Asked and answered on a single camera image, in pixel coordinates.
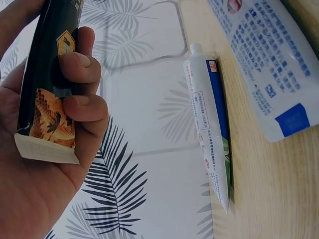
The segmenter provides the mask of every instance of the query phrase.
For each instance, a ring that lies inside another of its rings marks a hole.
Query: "wooden surface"
[[[319,56],[319,0],[283,0]],[[180,1],[188,43],[216,52],[230,119],[234,203],[212,197],[215,239],[319,239],[319,127],[278,143],[263,136],[223,31],[206,0]]]

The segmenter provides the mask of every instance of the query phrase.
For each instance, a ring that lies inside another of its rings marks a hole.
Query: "fingernail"
[[[75,96],[74,98],[80,106],[87,106],[90,103],[90,98],[87,96]]]
[[[76,54],[79,57],[82,66],[89,67],[91,65],[91,60],[86,55],[83,55],[83,54],[78,53],[78,52],[74,52],[74,54]]]

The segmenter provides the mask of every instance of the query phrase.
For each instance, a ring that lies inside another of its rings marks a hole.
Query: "toothpaste tube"
[[[59,67],[59,55],[76,50],[83,0],[47,0],[41,10],[21,90],[15,143],[22,157],[79,164],[74,153],[75,122],[62,100],[75,84]]]
[[[217,62],[204,54],[201,45],[190,46],[192,56],[184,62],[189,97],[205,166],[221,205],[228,211],[230,154],[228,120]]]
[[[319,123],[319,61],[279,0],[208,0],[270,142]]]

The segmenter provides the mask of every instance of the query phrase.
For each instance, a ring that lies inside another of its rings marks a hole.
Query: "dark green toothpaste tube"
[[[15,143],[22,157],[78,164],[74,153],[75,122],[62,100],[74,94],[65,79],[59,56],[76,51],[84,0],[47,0],[40,13],[27,58]]]

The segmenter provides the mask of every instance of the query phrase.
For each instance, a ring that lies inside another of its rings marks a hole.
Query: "white toothpaste tube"
[[[190,46],[192,55],[184,62],[189,97],[213,189],[228,211],[230,197],[230,154],[226,105],[216,59],[202,52],[201,45]]]
[[[319,123],[319,61],[279,0],[208,0],[270,142]]]

